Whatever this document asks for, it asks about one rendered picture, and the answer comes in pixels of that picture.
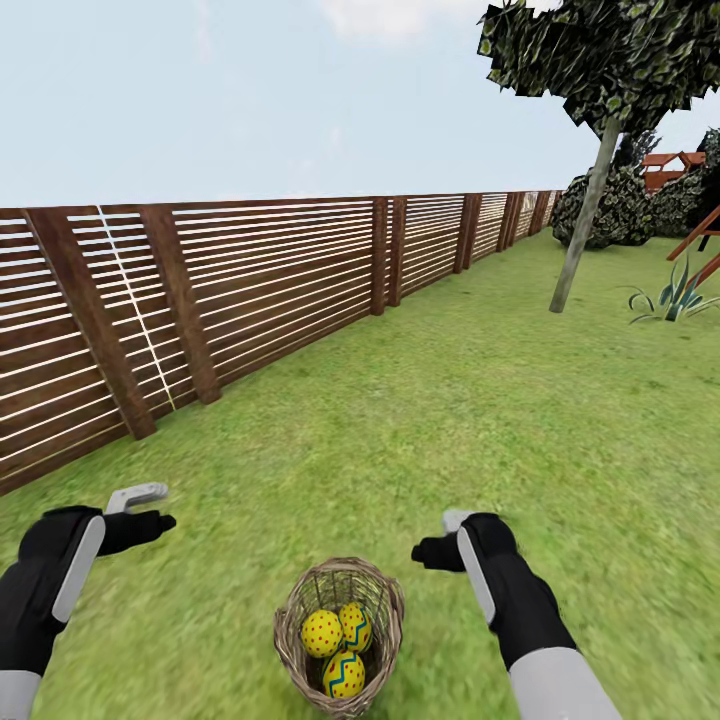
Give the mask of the wicker basket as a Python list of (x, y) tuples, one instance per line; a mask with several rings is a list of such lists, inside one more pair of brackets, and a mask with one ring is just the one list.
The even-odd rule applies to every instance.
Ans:
[[(378, 602), (382, 603), (372, 616), (373, 650), (375, 652), (375, 675), (366, 676), (364, 692), (358, 696), (346, 698), (330, 698), (326, 692), (320, 691), (321, 681), (315, 678), (315, 664), (311, 654), (306, 651), (302, 642), (301, 631), (305, 621), (317, 608), (309, 609), (307, 596), (302, 588), (308, 582), (318, 582), (322, 573), (329, 573), (329, 586), (346, 586), (341, 592), (342, 598), (348, 601), (362, 600), (363, 596), (356, 591), (357, 580), (374, 580), (379, 585)], [(346, 576), (344, 574), (347, 573)], [(330, 715), (333, 720), (353, 720), (360, 717), (375, 700), (380, 688), (387, 684), (403, 640), (402, 622), (406, 619), (405, 594), (396, 590), (395, 578), (387, 577), (376, 565), (361, 560), (360, 557), (332, 557), (326, 563), (318, 564), (306, 570), (293, 587), (288, 596), (288, 603), (274, 612), (273, 637), (274, 648), (279, 653), (280, 662), (289, 670), (292, 684), (315, 706), (315, 709)], [(301, 608), (301, 609), (300, 609)], [(302, 612), (301, 612), (302, 611)], [(299, 618), (299, 614), (302, 616)], [(385, 614), (385, 618), (383, 616)], [(299, 622), (298, 622), (299, 620)]]

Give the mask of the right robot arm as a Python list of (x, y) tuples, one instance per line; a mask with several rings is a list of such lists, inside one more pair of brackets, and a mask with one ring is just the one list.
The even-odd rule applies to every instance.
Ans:
[(496, 513), (442, 511), (443, 537), (425, 537), (411, 559), (466, 572), (497, 634), (521, 720), (622, 720), (561, 619), (555, 595), (517, 555)]

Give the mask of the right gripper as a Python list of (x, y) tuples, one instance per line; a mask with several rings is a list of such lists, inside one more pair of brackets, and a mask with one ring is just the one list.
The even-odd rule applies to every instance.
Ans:
[(458, 568), (458, 564), (450, 556), (450, 540), (452, 536), (422, 538), (419, 544), (413, 547), (411, 559), (423, 562), (425, 569), (461, 573), (462, 568)]

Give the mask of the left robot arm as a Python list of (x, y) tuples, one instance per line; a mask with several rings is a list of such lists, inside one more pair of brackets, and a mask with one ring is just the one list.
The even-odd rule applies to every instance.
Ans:
[(165, 499), (151, 482), (114, 491), (105, 514), (87, 505), (59, 507), (27, 529), (18, 562), (0, 577), (0, 720), (28, 720), (52, 655), (95, 559), (155, 541), (176, 520), (133, 506)]

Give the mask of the easter egg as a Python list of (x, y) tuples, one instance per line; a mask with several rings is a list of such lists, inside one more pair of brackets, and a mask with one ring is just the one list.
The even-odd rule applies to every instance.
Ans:
[(330, 698), (358, 696), (364, 692), (369, 660), (364, 655), (350, 650), (340, 649), (330, 657), (319, 662), (320, 691)]
[(342, 645), (344, 629), (336, 610), (320, 607), (303, 625), (302, 642), (311, 657), (320, 661), (333, 656)]
[(337, 610), (343, 624), (342, 648), (364, 655), (373, 647), (372, 618), (370, 611), (359, 600), (347, 601)]

